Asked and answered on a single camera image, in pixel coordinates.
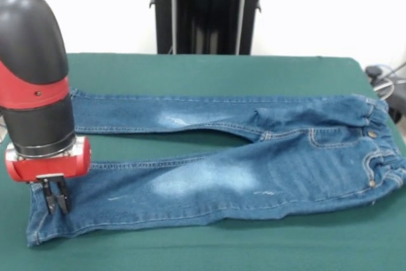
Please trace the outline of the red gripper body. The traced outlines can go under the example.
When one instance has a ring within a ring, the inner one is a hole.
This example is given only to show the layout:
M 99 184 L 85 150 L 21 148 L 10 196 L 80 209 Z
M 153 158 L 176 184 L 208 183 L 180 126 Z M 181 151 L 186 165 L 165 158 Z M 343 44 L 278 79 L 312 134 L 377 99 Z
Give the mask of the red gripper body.
M 12 143 L 4 153 L 6 170 L 16 182 L 38 182 L 40 178 L 64 176 L 74 178 L 88 173 L 91 165 L 91 144 L 85 136 L 78 136 L 68 150 L 45 158 L 24 158 Z

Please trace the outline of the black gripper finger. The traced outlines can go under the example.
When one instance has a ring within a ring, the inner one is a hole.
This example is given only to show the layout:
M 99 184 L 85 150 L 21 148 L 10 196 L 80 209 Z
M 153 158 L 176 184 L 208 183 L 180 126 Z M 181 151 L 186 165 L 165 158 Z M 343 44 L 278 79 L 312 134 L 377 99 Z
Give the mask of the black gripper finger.
M 56 177 L 56 186 L 58 188 L 58 195 L 56 196 L 58 205 L 62 213 L 70 212 L 69 190 L 64 177 Z
M 49 214 L 53 215 L 56 209 L 56 198 L 52 192 L 50 182 L 47 178 L 42 179 L 43 194 Z

